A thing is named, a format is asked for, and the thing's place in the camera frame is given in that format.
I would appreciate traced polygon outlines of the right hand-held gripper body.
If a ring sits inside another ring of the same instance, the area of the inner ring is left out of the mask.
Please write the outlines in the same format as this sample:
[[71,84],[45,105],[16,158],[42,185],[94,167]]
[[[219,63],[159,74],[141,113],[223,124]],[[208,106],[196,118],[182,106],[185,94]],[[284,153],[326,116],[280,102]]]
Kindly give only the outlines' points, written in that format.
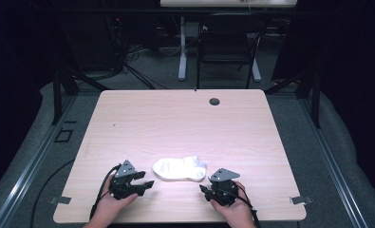
[[211,183],[210,189],[212,189],[214,195],[213,200],[222,206],[234,204],[238,196],[237,185],[234,179],[239,177],[238,173],[226,168],[219,168],[215,171],[209,178]]

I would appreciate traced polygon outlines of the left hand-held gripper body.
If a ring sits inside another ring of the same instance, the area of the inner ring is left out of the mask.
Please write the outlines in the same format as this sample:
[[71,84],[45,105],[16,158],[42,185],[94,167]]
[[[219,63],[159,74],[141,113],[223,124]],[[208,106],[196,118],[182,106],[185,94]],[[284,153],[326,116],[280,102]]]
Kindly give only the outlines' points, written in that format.
[[144,194],[144,189],[140,185],[131,184],[131,175],[136,172],[140,171],[137,171],[129,160],[125,160],[121,164],[109,183],[109,192],[116,200],[125,199],[133,194],[137,194],[138,196]]

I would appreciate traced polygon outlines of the white ankle sock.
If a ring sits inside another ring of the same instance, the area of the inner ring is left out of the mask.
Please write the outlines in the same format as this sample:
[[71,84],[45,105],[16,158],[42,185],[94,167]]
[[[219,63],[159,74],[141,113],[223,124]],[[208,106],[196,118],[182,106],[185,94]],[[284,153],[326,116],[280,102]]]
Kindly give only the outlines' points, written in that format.
[[197,156],[166,158],[156,161],[152,170],[165,181],[202,181],[206,177],[207,164]]

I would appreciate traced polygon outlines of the person's right hand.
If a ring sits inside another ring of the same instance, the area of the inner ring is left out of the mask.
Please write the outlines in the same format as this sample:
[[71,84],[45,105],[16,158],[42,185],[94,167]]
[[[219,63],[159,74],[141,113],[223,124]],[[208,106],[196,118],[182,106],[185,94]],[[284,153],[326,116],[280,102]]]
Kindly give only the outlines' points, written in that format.
[[237,199],[231,206],[222,206],[213,199],[210,200],[210,203],[226,219],[229,226],[237,224],[254,225],[251,209],[243,200]]

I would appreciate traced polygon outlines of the person's left hand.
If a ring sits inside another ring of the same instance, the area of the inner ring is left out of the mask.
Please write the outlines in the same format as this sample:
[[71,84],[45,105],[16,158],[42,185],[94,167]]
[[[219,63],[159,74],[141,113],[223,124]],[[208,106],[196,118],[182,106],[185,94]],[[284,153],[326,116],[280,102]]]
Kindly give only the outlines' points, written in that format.
[[91,220],[112,223],[121,210],[134,202],[137,197],[137,194],[130,195],[125,199],[114,199],[111,196],[104,196],[98,203]]

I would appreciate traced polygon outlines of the black tape rectangle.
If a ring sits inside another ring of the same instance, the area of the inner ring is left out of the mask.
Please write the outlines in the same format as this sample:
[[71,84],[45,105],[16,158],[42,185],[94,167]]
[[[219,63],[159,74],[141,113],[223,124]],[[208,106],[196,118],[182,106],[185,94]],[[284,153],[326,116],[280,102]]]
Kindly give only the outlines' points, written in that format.
[[73,134],[72,129],[63,129],[61,128],[55,138],[56,143],[68,143],[69,140],[71,139]]

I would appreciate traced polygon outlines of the black metal stand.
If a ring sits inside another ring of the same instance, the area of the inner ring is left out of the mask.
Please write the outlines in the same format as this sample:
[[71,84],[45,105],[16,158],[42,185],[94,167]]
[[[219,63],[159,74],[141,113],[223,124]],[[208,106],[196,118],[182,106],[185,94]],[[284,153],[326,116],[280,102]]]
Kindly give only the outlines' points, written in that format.
[[52,124],[59,122],[63,115],[63,104],[62,104],[62,88],[69,96],[77,96],[80,92],[75,80],[80,79],[88,85],[97,88],[100,91],[108,90],[108,87],[102,85],[95,80],[87,77],[79,69],[75,67],[59,64],[56,67],[55,74],[53,76],[53,103],[54,103],[54,117]]
[[316,69],[310,67],[300,73],[282,80],[280,83],[265,90],[266,94],[273,94],[282,88],[298,82],[294,94],[297,99],[306,99],[311,94],[310,117],[317,128],[320,128],[319,111],[321,96],[321,77]]

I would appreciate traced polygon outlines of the white desk with white legs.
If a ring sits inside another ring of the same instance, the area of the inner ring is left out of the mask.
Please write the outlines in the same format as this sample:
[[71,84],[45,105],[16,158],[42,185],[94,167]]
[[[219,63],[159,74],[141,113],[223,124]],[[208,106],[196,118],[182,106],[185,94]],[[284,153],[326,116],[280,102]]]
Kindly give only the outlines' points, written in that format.
[[[167,8],[239,8],[239,9],[283,9],[296,7],[298,0],[160,0],[161,7]],[[178,79],[186,79],[187,50],[184,16],[180,16],[180,56]],[[254,59],[252,67],[254,81],[260,82],[258,65]]]

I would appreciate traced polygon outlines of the black chair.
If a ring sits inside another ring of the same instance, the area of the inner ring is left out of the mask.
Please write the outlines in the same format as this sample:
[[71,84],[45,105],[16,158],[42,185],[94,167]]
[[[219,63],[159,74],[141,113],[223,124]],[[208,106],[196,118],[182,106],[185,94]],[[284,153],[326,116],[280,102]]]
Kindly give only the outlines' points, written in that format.
[[248,66],[245,84],[248,88],[265,29],[265,21],[254,13],[218,12],[203,18],[198,24],[196,88],[200,88],[202,64]]

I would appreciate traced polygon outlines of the grey metal table bracket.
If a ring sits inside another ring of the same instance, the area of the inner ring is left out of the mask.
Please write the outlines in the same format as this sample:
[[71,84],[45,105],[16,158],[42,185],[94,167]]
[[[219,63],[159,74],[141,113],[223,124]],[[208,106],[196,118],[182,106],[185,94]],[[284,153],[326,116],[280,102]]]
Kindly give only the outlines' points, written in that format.
[[70,201],[71,201],[71,198],[60,196],[60,197],[51,197],[50,200],[49,200],[49,203],[55,204],[55,205],[69,204]]
[[290,201],[294,205],[296,204],[307,205],[309,203],[312,203],[313,199],[311,196],[298,196],[298,197],[290,198]]

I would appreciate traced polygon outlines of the aluminium floor rail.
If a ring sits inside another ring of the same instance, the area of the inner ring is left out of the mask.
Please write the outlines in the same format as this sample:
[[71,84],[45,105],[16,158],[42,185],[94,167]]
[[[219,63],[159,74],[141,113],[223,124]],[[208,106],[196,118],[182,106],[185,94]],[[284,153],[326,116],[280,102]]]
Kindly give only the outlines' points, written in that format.
[[325,166],[328,170],[330,178],[336,188],[336,191],[343,203],[346,211],[347,216],[351,221],[353,228],[369,228],[366,223],[366,220],[359,208],[358,203],[356,202],[351,189],[347,185],[347,181],[343,176],[343,173],[335,160],[335,157],[330,149],[328,141],[324,135],[323,129],[321,127],[317,127],[316,124],[313,122],[312,117],[310,115],[310,106],[307,101],[299,100],[298,103],[300,104],[306,120],[315,135],[317,142],[321,147],[321,156],[324,160]]
[[[75,114],[76,97],[64,101],[63,116],[50,122],[50,103],[43,102],[8,172],[0,181],[0,228],[62,228],[53,220],[75,159],[82,132],[82,119]],[[55,142],[59,130],[72,129],[69,142]]]

